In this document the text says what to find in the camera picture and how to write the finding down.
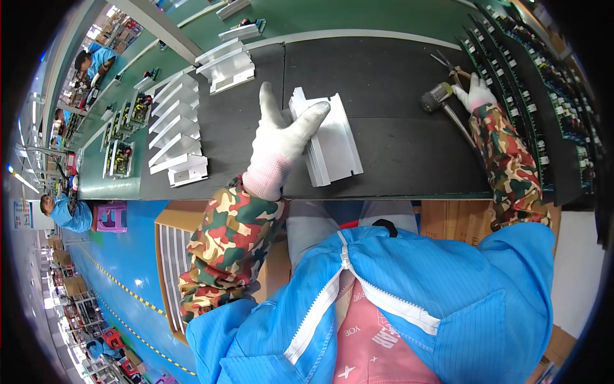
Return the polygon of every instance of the gloved hand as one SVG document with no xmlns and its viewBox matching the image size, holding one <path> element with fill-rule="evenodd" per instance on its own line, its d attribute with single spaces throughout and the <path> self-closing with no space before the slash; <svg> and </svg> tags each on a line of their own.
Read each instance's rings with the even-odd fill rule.
<svg viewBox="0 0 614 384">
<path fill-rule="evenodd" d="M 72 190 L 79 190 L 79 176 L 75 176 L 72 178 Z"/>
<path fill-rule="evenodd" d="M 452 91 L 469 113 L 473 113 L 477 107 L 481 107 L 484 104 L 497 104 L 497 99 L 492 94 L 491 90 L 488 89 L 486 81 L 480 79 L 475 72 L 471 74 L 469 94 L 456 84 L 452 86 Z"/>
<path fill-rule="evenodd" d="M 90 83 L 90 88 L 93 88 L 96 86 L 98 79 L 100 79 L 100 73 L 97 73 L 94 75 L 94 78 L 91 80 L 91 83 Z"/>
<path fill-rule="evenodd" d="M 312 105 L 288 127 L 275 102 L 271 83 L 260 87 L 260 112 L 251 164 L 243 174 L 243 186 L 248 192 L 274 202 L 281 197 L 294 160 L 316 134 L 330 112 L 330 104 L 321 101 Z"/>
</svg>

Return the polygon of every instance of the blue floor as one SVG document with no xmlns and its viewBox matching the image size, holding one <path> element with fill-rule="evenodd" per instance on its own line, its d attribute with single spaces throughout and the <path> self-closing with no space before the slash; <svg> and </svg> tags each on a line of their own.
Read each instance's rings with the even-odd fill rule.
<svg viewBox="0 0 614 384">
<path fill-rule="evenodd" d="M 128 202 L 126 233 L 94 233 L 91 241 L 70 245 L 68 250 L 79 273 L 124 323 L 160 354 L 196 372 L 192 351 L 171 335 L 168 320 L 112 281 L 85 253 L 136 295 L 164 309 L 155 255 L 154 220 L 167 204 Z M 63 233 L 64 241 L 83 237 L 66 230 Z M 199 382 L 197 377 L 140 341 L 102 303 L 100 307 L 107 322 L 122 333 L 122 340 L 145 362 L 150 384 L 163 374 L 172 375 L 181 384 Z"/>
</svg>

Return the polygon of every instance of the yellow black striped tape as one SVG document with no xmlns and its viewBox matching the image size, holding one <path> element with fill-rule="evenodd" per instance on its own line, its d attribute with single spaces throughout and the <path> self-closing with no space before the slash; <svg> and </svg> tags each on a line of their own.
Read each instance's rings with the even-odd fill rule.
<svg viewBox="0 0 614 384">
<path fill-rule="evenodd" d="M 149 308 L 153 309 L 154 311 L 158 312 L 159 314 L 163 315 L 164 317 L 166 317 L 166 313 L 164 313 L 163 310 L 161 310 L 160 308 L 156 307 L 154 304 L 151 304 L 150 302 L 148 302 L 147 300 L 143 299 L 141 296 L 137 295 L 136 293 L 134 293 L 133 291 L 130 291 L 128 289 L 128 287 L 126 287 L 124 284 L 121 284 L 119 281 L 117 281 L 116 278 L 114 278 L 113 276 L 111 276 L 111 274 L 109 274 L 109 272 L 107 272 L 102 265 L 98 264 L 97 261 L 94 260 L 94 258 L 87 253 L 87 251 L 80 246 L 81 250 L 87 255 L 87 257 L 90 258 L 90 260 L 94 263 L 95 266 L 98 267 L 98 269 L 100 269 L 105 275 L 107 275 L 115 284 L 119 285 L 120 287 L 122 287 L 122 289 L 124 291 L 126 291 L 127 293 L 130 294 L 130 296 L 134 297 L 135 299 L 137 299 L 138 301 L 142 302 L 143 304 L 145 304 L 146 306 L 148 306 Z"/>
<path fill-rule="evenodd" d="M 196 374 L 195 374 L 194 372 L 192 372 L 192 371 L 190 371 L 189 369 L 187 369 L 186 367 L 184 367 L 184 366 L 182 366 L 182 365 L 180 365 L 180 364 L 178 364 L 178 363 L 174 362 L 172 359 L 169 359 L 167 355 L 165 355 L 164 353 L 162 353 L 162 352 L 158 351 L 158 350 L 157 350 L 157 349 L 155 349 L 155 348 L 154 348 L 154 347 L 153 347 L 153 346 L 152 346 L 150 343 L 148 343 L 148 342 L 146 342 L 145 340 L 143 340 L 143 339 L 141 338 L 141 336 L 137 335 L 137 334 L 136 334 L 136 332 L 132 330 L 132 328 L 130 328 L 130 327 L 129 327 L 129 326 L 126 324 L 126 323 L 124 323 L 124 322 L 123 322 L 123 320 L 122 320 L 122 319 L 120 319 L 120 318 L 119 318 L 119 316 L 117 316 L 117 314 L 116 314 L 115 312 L 113 312 L 113 310 L 112 310 L 111 308 L 109 308 L 109 306 L 107 305 L 107 303 L 105 303 L 105 302 L 104 302 L 104 300 L 102 299 L 102 297 L 100 297 L 100 295 L 98 295 L 98 292 L 94 291 L 94 290 L 91 288 L 91 284 L 90 284 L 90 282 L 89 282 L 89 281 L 87 281 L 87 280 L 86 280 L 86 282 L 87 282 L 87 284 L 90 286 L 90 289 L 91 289 L 91 290 L 94 292 L 94 294 L 96 295 L 96 297 L 98 298 L 98 300 L 100 300 L 100 302 L 101 302 L 101 303 L 102 303 L 102 304 L 103 304 L 103 305 L 104 305 L 104 306 L 105 306 L 105 307 L 106 307 L 106 308 L 109 310 L 109 312 L 111 312 L 111 313 L 113 314 L 113 316 L 115 316 L 115 317 L 116 317 L 116 318 L 117 318 L 117 319 L 120 321 L 120 323 L 122 323 L 122 324 L 123 324 L 123 326 L 125 326 L 126 328 L 128 328 L 128 330 L 129 330 L 130 332 L 132 332 L 132 334 L 133 334 L 133 335 L 135 335 L 137 339 L 139 339 L 140 341 L 142 341 L 142 342 L 143 342 L 145 345 L 147 345 L 149 348 L 151 348 L 151 350 L 152 350 L 152 351 L 156 352 L 158 355 L 162 356 L 163 358 L 165 358 L 166 360 L 168 360 L 170 363 L 174 364 L 176 367 L 181 368 L 182 370 L 184 370 L 184 371 L 188 372 L 188 373 L 189 373 L 190 375 L 192 375 L 192 376 L 196 376 Z"/>
</svg>

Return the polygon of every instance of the purple stool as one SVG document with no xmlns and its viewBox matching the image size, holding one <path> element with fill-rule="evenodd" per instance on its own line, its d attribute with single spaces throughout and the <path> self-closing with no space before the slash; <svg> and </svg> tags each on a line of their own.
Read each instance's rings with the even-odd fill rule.
<svg viewBox="0 0 614 384">
<path fill-rule="evenodd" d="M 164 375 L 164 376 L 160 377 L 160 379 L 157 382 L 155 382 L 155 384 L 160 384 L 160 383 L 162 383 L 162 384 L 175 384 L 175 379 L 174 379 L 173 376 L 166 376 L 166 375 Z"/>
<path fill-rule="evenodd" d="M 122 233 L 128 230 L 128 227 L 122 227 L 122 213 L 126 211 L 126 202 L 99 205 L 97 208 L 97 231 Z M 111 218 L 113 213 L 115 213 L 115 221 Z"/>
</svg>

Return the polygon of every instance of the blue uniform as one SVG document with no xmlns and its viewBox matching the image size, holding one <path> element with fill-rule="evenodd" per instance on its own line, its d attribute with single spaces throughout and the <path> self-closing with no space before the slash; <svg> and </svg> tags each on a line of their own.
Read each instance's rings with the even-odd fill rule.
<svg viewBox="0 0 614 384">
<path fill-rule="evenodd" d="M 49 216 L 60 227 L 72 230 L 73 232 L 87 232 L 91 228 L 93 217 L 90 207 L 84 202 L 79 202 L 75 212 L 70 214 L 68 211 L 68 196 L 61 194 L 59 197 L 54 197 L 55 206 Z"/>
<path fill-rule="evenodd" d="M 122 355 L 120 355 L 119 350 L 112 350 L 107 343 L 100 343 L 96 339 L 92 340 L 90 343 L 94 343 L 94 345 L 90 345 L 87 350 L 90 352 L 90 356 L 93 359 L 98 359 L 102 354 L 105 354 L 108 357 L 114 358 L 116 360 L 122 358 Z"/>
<path fill-rule="evenodd" d="M 552 330 L 554 234 L 521 222 L 477 248 L 384 227 L 340 230 L 261 304 L 239 299 L 189 322 L 201 383 L 330 383 L 335 297 L 349 270 L 444 383 L 524 383 Z"/>
<path fill-rule="evenodd" d="M 65 109 L 63 111 L 64 111 L 64 124 L 68 124 L 68 119 L 70 119 L 71 113 Z"/>
<path fill-rule="evenodd" d="M 91 54 L 91 65 L 87 69 L 87 75 L 90 76 L 90 79 L 93 79 L 94 76 L 98 73 L 100 66 L 104 64 L 105 61 L 109 60 L 112 57 L 116 57 L 117 53 L 113 52 L 111 48 L 102 47 L 96 50 Z"/>
</svg>

